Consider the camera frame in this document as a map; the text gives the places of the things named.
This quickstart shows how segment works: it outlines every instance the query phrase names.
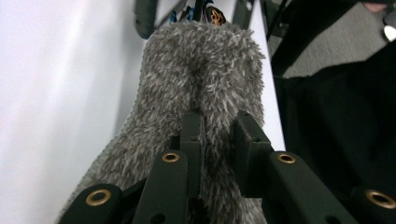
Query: black plastic mount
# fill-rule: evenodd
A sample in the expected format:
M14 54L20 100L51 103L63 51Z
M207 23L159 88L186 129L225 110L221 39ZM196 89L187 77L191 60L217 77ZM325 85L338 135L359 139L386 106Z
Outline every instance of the black plastic mount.
M108 184L83 190L64 213L61 224L182 224L192 211L194 223L207 223L199 201L205 153L205 125L199 109L182 120L180 136L159 153L147 179L125 191ZM234 172L247 198L262 198L268 224L358 223L297 155L273 151L256 120L240 111L233 125ZM394 223L391 196L364 187L350 199L365 214L359 223Z

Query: black metal frame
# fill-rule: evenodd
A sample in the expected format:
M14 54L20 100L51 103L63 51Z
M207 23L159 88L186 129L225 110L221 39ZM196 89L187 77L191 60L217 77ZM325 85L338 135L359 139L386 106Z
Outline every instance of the black metal frame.
M180 137L172 137L169 149L157 155L147 180L124 192L104 184L85 189L60 223L182 224L187 223L189 210L194 223L208 223L199 200L205 153L203 120L197 109L182 122ZM358 223L301 158L273 151L261 127L247 112L240 111L234 122L233 143L235 177L241 194L263 198L262 209L269 224ZM110 197L99 189L108 190ZM363 193L355 198L369 202L359 196Z

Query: black fabric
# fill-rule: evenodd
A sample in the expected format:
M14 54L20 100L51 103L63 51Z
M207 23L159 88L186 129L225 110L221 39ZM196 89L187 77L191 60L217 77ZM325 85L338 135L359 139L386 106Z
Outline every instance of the black fabric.
M276 91L286 149L331 190L396 196L396 42L365 62L276 78Z
M277 48L271 65L274 75L282 76L304 49L356 3L392 4L395 0L293 0L285 9L289 30Z

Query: gray fur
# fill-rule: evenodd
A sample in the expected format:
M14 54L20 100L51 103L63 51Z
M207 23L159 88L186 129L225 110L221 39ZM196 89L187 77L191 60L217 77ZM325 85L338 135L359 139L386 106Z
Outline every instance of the gray fur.
M265 223L260 200L241 197L230 160L237 112L245 110L263 123L263 56L250 36L251 31L231 24L198 22L155 32L144 51L133 112L68 204L94 184L126 189L147 177L155 155L179 134L183 115L201 107L207 141L203 200L209 218L212 223Z

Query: brass screw hole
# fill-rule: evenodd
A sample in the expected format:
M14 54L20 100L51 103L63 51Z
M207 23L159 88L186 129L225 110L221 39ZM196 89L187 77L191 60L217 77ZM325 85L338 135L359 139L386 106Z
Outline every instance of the brass screw hole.
M111 197L111 192L108 189L97 189L88 195L85 203L90 206L99 206L106 203Z
M166 161L166 162L175 162L175 161L178 161L179 158L180 157L176 153L173 153L173 152L166 153L165 155L163 155L163 161Z
M367 190L366 197L370 202L380 207L388 208L388 209L396 208L396 202L392 198L377 190Z
M291 155L285 154L285 153L281 153L281 154L277 155L277 159L280 161L283 161L285 163L289 163L289 164L296 162L296 159L294 159L294 157L292 157Z

